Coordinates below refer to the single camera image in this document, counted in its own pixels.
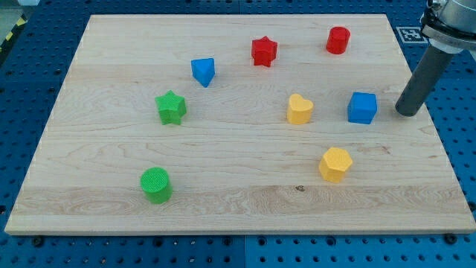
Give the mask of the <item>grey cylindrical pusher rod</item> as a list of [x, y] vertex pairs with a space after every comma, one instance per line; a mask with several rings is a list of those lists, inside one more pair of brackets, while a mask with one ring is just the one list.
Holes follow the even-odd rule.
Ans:
[[418, 113], [453, 57], [433, 45], [426, 49], [395, 104], [400, 115], [411, 117]]

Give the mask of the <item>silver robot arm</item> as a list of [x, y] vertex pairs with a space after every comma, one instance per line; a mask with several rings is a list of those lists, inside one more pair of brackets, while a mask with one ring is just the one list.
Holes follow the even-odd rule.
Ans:
[[428, 0], [420, 22], [429, 46], [395, 104], [407, 117], [417, 114], [454, 55], [475, 55], [474, 0]]

